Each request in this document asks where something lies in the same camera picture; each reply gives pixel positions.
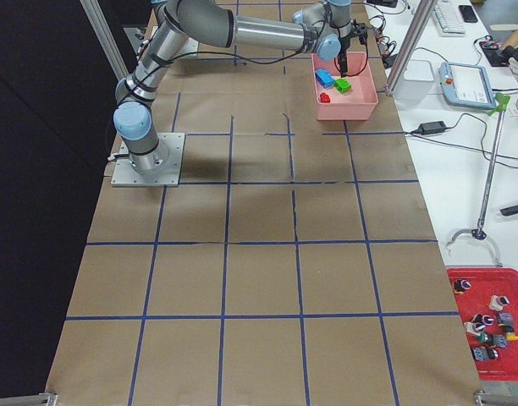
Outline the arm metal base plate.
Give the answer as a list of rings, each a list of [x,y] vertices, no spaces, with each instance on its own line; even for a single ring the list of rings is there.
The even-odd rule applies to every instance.
[[[131,154],[122,141],[115,160],[114,187],[178,187],[185,150],[185,133],[158,133],[157,148],[149,154]]]

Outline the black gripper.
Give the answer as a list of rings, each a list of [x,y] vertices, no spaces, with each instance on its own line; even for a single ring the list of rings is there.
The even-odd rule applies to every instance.
[[[346,77],[348,74],[347,50],[350,48],[351,36],[340,36],[340,51],[338,55],[338,66],[341,77]]]

